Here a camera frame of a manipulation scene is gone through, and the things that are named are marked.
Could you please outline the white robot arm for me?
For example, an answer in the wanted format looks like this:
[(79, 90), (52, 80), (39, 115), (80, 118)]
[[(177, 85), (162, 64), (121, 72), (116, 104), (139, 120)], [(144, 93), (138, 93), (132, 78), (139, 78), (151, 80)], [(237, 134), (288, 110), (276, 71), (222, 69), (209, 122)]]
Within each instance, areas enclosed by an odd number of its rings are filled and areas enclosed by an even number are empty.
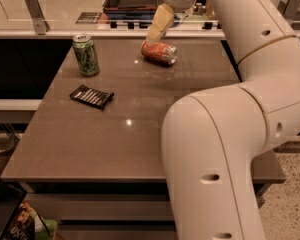
[[(164, 0), (158, 41), (196, 0)], [(270, 0), (209, 0), (241, 82), (189, 94), (162, 126), (163, 166), (179, 240), (265, 240), (252, 160), (300, 132), (300, 39)]]

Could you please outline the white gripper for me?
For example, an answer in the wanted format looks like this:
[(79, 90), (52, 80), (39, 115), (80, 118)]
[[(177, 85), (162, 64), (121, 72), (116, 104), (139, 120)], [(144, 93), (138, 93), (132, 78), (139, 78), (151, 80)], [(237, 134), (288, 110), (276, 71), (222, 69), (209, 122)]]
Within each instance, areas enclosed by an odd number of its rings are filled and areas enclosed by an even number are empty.
[(158, 42), (173, 23), (174, 12), (192, 12), (197, 0), (163, 0), (158, 6), (149, 27), (146, 40), (149, 44)]

